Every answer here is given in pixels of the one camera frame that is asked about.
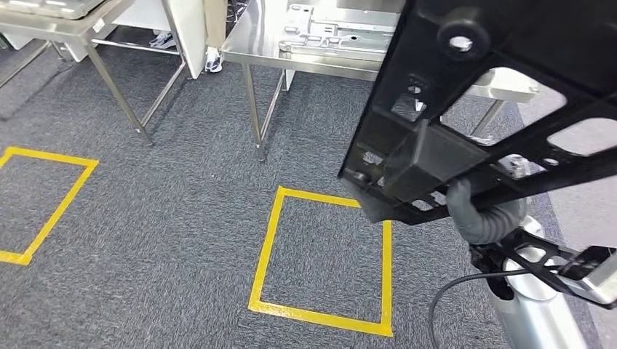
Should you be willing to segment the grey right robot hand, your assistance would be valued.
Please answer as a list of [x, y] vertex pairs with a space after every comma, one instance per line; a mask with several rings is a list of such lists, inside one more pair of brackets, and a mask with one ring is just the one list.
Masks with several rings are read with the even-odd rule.
[[519, 154], [510, 154], [498, 160], [498, 163], [514, 178], [520, 179], [531, 175], [530, 162]]

